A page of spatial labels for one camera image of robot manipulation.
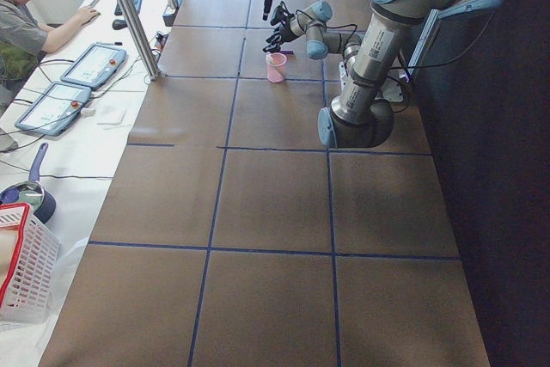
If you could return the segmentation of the aluminium frame post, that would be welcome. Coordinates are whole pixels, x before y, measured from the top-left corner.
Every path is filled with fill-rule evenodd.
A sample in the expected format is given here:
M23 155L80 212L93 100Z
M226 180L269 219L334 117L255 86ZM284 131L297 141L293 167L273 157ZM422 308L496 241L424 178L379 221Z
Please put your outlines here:
M151 81L155 81L161 71L158 68L156 59L150 48L150 42L146 37L143 25L138 17L132 0L116 0L123 12L123 16L130 30L134 45L137 48L139 57L142 59L145 69Z

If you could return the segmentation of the pink mesh pen holder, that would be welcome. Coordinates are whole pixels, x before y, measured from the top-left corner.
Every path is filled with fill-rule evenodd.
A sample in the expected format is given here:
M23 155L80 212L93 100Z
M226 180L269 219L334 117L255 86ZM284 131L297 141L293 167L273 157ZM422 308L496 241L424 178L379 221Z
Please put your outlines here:
M284 69L287 62L287 57L280 53L271 53L274 57L276 64L270 65L266 62L266 77L271 83L281 83L285 80Z

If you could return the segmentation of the far teach pendant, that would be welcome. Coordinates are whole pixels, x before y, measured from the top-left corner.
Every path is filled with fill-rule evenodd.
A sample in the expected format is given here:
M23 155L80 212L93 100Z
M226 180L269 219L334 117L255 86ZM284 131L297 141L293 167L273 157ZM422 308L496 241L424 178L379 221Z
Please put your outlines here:
M116 45L91 44L61 75L60 81L98 89L124 63L127 52Z

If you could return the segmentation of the teach pendant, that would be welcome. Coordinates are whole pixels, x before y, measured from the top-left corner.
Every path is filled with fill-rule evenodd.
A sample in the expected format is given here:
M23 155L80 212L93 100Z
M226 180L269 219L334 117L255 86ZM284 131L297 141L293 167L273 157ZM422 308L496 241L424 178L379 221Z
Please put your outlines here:
M60 81L98 89L124 63L127 52L116 45L91 44L61 75Z
M91 97L92 89L86 86L53 82L14 123L14 127L47 136L58 136Z

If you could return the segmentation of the near teach pendant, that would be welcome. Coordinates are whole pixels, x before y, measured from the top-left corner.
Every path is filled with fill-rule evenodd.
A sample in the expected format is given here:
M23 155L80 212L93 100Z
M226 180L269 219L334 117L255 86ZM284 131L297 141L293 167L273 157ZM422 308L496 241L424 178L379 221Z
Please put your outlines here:
M58 136L91 97L92 89L86 86L53 82L14 123L14 127L47 136Z

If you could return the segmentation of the black computer mouse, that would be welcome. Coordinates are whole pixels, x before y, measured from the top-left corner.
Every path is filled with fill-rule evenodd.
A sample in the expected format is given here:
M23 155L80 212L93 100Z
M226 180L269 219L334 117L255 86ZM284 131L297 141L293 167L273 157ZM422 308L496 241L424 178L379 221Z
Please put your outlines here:
M127 27L127 23L124 19L115 19L112 22L113 30L121 30Z

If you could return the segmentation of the seated person in grey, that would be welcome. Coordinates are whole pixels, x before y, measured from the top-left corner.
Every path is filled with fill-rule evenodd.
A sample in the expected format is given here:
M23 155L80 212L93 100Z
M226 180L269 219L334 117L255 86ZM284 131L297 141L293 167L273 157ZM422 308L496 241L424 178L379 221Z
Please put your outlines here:
M40 60L67 44L100 12L80 8L66 23L52 27L39 23L27 7L31 0L1 0L1 82L27 80Z

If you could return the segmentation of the black box under cup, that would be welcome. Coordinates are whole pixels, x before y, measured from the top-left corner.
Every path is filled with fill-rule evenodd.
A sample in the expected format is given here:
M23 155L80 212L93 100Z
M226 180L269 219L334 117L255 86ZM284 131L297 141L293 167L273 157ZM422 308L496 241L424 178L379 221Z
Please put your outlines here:
M163 11L163 14L162 14L162 19L163 19L164 25L166 27L172 27L174 25L175 18L178 15L178 12L179 12L179 8L178 9L170 9L169 6L168 6L168 1L167 1L166 8L165 8L165 10Z

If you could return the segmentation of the white plastic basket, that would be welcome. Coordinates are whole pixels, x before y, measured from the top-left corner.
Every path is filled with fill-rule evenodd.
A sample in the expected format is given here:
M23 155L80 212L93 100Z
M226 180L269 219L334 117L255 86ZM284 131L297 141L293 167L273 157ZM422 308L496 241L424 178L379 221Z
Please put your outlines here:
M26 203L1 206L1 241L1 323L40 324L60 242Z

